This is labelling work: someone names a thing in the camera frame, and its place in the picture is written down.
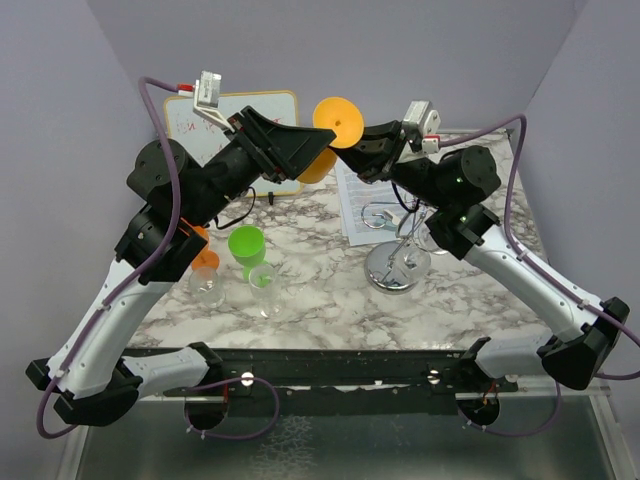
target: black cable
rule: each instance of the black cable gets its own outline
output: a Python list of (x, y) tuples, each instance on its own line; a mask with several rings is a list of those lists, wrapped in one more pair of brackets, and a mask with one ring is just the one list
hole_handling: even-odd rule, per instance
[(420, 208), (420, 200), (416, 200), (415, 206), (413, 208), (409, 208), (407, 207), (407, 204), (402, 200), (400, 192), (398, 191), (398, 186), (395, 183), (391, 182), (391, 188), (393, 189), (393, 193), (395, 193), (396, 198), (398, 199), (398, 203), (405, 211), (409, 213), (416, 213), (418, 211), (418, 209)]
[(251, 210), (253, 210), (253, 206), (256, 204), (256, 190), (253, 187), (249, 187), (249, 190), (251, 190), (253, 192), (253, 201), (251, 202), (251, 206), (249, 207), (249, 210), (247, 211), (247, 213), (245, 213), (241, 217), (236, 218), (235, 220), (231, 220), (230, 222), (225, 223), (222, 226), (218, 225), (218, 217), (217, 216), (213, 217), (213, 222), (216, 224), (216, 228), (218, 230), (224, 230), (225, 228), (232, 227), (236, 223), (240, 223), (242, 220), (244, 220), (245, 218), (247, 218), (249, 216), (249, 214), (251, 213)]

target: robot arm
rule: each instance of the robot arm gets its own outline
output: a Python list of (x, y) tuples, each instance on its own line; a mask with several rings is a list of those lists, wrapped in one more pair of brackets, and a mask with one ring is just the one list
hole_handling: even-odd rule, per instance
[[(42, 390), (54, 375), (63, 374), (54, 408), (68, 424), (108, 425), (139, 398), (195, 386), (212, 372), (219, 373), (220, 358), (202, 343), (151, 357), (121, 355), (151, 307), (205, 246), (192, 226), (207, 225), (259, 176), (274, 182), (297, 178), (335, 138), (330, 130), (275, 124), (251, 107), (224, 119), (216, 108), (219, 80), (203, 72), (194, 88), (194, 111), (220, 126), (230, 143), (200, 167), (180, 144), (170, 141), (182, 191), (182, 220), (162, 258), (111, 303), (66, 372), (60, 372), (71, 345), (95, 309), (102, 308), (103, 298), (149, 257), (167, 231), (171, 185), (162, 152), (157, 142), (151, 142), (141, 150), (127, 179), (146, 205), (116, 246), (116, 258), (96, 300), (60, 351), (27, 369)], [(480, 203), (500, 186), (488, 149), (460, 149), (438, 164), (429, 160), (426, 154), (439, 148), (435, 134), (439, 123), (438, 112), (428, 102), (413, 102), (402, 122), (368, 127), (353, 147), (332, 149), (363, 181), (392, 181), (436, 208), (427, 220), (436, 243), (489, 273), (549, 325), (553, 336), (478, 340), (463, 360), (475, 366), (479, 383), (506, 374), (546, 372), (569, 387), (586, 388), (613, 348), (618, 331), (564, 298), (510, 248), (498, 218)], [(592, 305), (626, 320), (628, 307), (620, 300), (601, 302), (542, 260), (535, 262)]]

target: gray wall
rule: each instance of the gray wall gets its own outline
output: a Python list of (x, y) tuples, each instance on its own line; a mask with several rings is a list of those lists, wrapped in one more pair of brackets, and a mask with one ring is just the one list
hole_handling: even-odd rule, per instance
[(23, 372), (98, 291), (151, 129), (84, 0), (3, 2), (0, 45), (0, 478), (47, 479), (64, 440), (38, 437)]
[[(551, 263), (600, 296), (620, 296), (640, 333), (640, 2), (591, 0), (528, 108), (522, 180)], [(640, 369), (623, 339), (610, 373)], [(640, 380), (613, 384), (640, 466)]]
[(303, 122), (330, 95), (369, 123), (429, 98), (447, 127), (524, 110), (584, 2), (87, 1), (132, 80), (214, 70), (227, 92), (293, 90)]

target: marble table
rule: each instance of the marble table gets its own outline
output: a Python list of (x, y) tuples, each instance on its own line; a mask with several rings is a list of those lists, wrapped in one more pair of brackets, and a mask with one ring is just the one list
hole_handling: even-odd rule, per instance
[[(496, 159), (503, 185), (485, 204), (502, 216), (513, 160), (507, 135), (497, 133), (472, 143), (487, 146)], [(224, 219), (240, 216), (247, 202), (234, 202), (223, 212)], [(541, 255), (519, 180), (514, 202), (516, 236)], [(218, 348), (457, 349), (485, 335), (505, 338), (544, 329), (502, 285), (449, 254), (432, 256), (431, 271), (409, 293), (390, 296), (374, 290), (363, 271), (372, 246), (350, 247), (342, 236), (333, 174), (299, 195), (276, 198), (273, 206), (258, 199), (244, 223), (265, 234), (266, 259), (284, 282), (285, 310), (275, 318), (260, 316), (226, 246), (230, 231), (212, 229), (226, 302), (212, 309), (196, 301), (188, 291), (187, 271), (150, 311), (130, 346), (182, 347), (205, 341)]]

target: whiteboard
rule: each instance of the whiteboard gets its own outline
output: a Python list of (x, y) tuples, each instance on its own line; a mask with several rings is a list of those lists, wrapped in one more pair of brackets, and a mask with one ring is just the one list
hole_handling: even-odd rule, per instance
[[(218, 109), (226, 118), (251, 105), (258, 113), (283, 125), (298, 125), (298, 105), (293, 92), (232, 93), (220, 97)], [(164, 102), (169, 138), (173, 138), (202, 166), (229, 143), (222, 131), (193, 112), (193, 99), (170, 97)], [(281, 184), (259, 178), (253, 183), (256, 194), (293, 195), (302, 184), (285, 180)]]

